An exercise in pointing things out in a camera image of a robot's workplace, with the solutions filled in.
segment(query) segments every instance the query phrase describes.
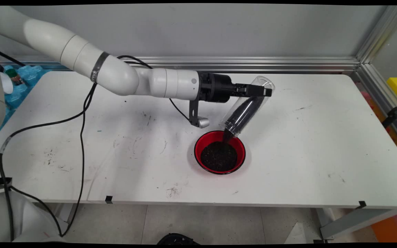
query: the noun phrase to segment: floor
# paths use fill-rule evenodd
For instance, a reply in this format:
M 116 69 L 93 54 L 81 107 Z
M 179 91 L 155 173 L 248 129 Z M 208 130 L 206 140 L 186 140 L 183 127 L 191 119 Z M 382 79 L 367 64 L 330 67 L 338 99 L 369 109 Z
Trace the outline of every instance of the floor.
M 180 233 L 201 245 L 283 244 L 296 222 L 307 243 L 321 239 L 315 209 L 81 204 L 68 242 L 154 245 Z M 370 227 L 329 242 L 377 242 Z

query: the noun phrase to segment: table leg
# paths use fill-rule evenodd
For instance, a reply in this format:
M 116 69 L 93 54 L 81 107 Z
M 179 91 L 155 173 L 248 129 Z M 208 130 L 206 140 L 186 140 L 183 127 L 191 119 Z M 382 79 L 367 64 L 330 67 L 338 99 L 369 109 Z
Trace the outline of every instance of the table leg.
M 397 215 L 397 209 L 355 209 L 337 220 L 333 219 L 329 209 L 317 209 L 317 213 L 323 239 L 332 240 Z
M 69 223 L 72 218 L 72 213 L 74 213 L 73 207 L 75 205 L 76 204 L 59 204 L 56 207 L 55 216 L 65 221 L 66 223 Z

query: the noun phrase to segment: bottle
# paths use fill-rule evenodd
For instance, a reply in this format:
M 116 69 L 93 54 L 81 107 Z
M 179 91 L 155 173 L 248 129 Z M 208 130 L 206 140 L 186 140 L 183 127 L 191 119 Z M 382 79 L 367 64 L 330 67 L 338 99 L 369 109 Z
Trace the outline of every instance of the bottle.
M 275 85 L 266 77 L 258 76 L 251 84 L 271 89 L 272 93 L 275 91 Z M 240 97 L 219 123 L 225 129 L 223 142 L 237 137 L 268 99 L 269 97 Z
M 21 79 L 21 76 L 14 69 L 6 70 L 6 74 L 10 77 L 15 85 L 23 84 L 24 81 Z

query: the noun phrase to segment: black object on floor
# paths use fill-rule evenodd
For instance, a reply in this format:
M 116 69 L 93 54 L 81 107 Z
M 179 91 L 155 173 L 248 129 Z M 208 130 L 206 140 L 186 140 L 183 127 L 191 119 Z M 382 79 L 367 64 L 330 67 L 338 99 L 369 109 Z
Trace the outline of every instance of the black object on floor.
M 229 171 L 237 164 L 237 151 L 230 144 L 216 141 L 203 149 L 200 159 L 213 171 Z
M 168 234 L 163 237 L 158 243 L 158 245 L 200 245 L 192 238 L 188 238 L 182 234 Z

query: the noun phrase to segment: gray wall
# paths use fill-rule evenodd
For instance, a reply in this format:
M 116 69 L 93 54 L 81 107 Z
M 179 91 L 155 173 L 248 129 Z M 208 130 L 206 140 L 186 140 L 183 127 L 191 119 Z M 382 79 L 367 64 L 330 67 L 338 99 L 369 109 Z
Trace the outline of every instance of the gray wall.
M 354 56 L 386 6 L 154 3 L 14 6 L 113 55 Z M 40 55 L 0 36 L 9 55 Z
M 378 72 L 388 80 L 397 77 L 397 30 L 387 39 L 372 61 Z

